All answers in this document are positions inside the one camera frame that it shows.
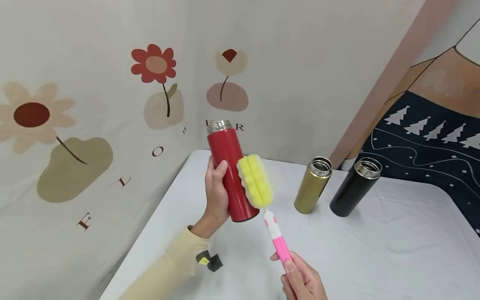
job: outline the sponge brush head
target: sponge brush head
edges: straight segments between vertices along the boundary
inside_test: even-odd
[[[237,163],[237,170],[245,188],[245,195],[253,207],[264,208],[272,204],[272,186],[257,154],[241,158]]]

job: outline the white tablecloth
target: white tablecloth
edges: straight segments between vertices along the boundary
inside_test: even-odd
[[[193,152],[113,277],[101,300],[116,300],[169,242],[202,215],[210,151]],[[381,178],[349,217],[335,216],[330,199],[346,176],[334,171],[315,211],[293,202],[305,166],[264,160],[276,214],[289,248],[322,277],[329,300],[478,300],[480,239],[441,189]],[[284,299],[279,262],[261,213],[228,221],[213,237],[224,266],[199,265],[173,299]]]

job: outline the pink handle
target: pink handle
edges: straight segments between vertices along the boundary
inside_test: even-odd
[[[287,244],[283,239],[283,236],[276,238],[273,240],[273,245],[275,246],[276,253],[282,262],[282,265],[285,266],[285,262],[287,260],[292,260],[292,256],[290,255],[290,251],[288,250]]]

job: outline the thermos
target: thermos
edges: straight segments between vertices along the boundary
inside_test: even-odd
[[[337,216],[348,216],[370,188],[380,178],[382,165],[375,159],[363,157],[348,172],[342,185],[330,202],[330,209]]]
[[[295,208],[302,214],[311,213],[331,176],[332,162],[325,157],[315,157],[307,165],[303,175],[295,198]]]
[[[256,216],[260,210],[250,205],[237,171],[237,162],[243,157],[235,129],[228,120],[217,121],[207,127],[207,140],[215,167],[226,160],[227,173],[223,184],[228,194],[228,211],[233,222],[243,222]]]

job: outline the beige fabric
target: beige fabric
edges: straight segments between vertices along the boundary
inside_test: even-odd
[[[188,276],[193,276],[196,256],[207,250],[204,240],[185,228],[162,255],[125,291],[119,300],[163,300]]]

